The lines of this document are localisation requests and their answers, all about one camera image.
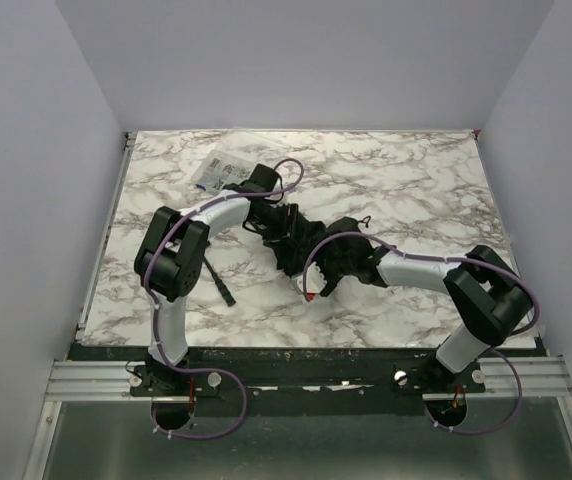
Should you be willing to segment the dark green folding umbrella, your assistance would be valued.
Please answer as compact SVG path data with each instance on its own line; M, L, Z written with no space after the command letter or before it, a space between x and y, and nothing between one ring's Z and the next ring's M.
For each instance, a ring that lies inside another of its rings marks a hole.
M277 268L289 276L303 271L309 254L327 237L341 233L338 239L364 239L355 235L360 231L357 219L344 216L326 225L306 219L296 204L256 205L247 222L260 234L263 245L273 251ZM313 260L317 265L320 250Z

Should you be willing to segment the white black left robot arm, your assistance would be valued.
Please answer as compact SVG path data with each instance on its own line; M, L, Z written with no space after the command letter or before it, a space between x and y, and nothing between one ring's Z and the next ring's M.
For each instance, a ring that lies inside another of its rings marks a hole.
M253 200L285 193L280 175L259 164L241 184L229 184L215 197L184 211L155 211L134 261L135 273L151 304L149 364L186 374L181 362L189 347L185 332L188 295L196 286L210 239L244 223Z

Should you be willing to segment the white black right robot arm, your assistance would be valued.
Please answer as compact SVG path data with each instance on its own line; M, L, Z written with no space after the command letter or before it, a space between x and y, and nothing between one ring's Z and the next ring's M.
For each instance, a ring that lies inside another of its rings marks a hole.
M402 251L372 235L332 234L309 253L303 273L317 264L327 283L354 276L367 285L412 287L450 297L460 326L433 354L433 370L454 376L511 336L530 330L541 315L534 291L491 248L460 256Z

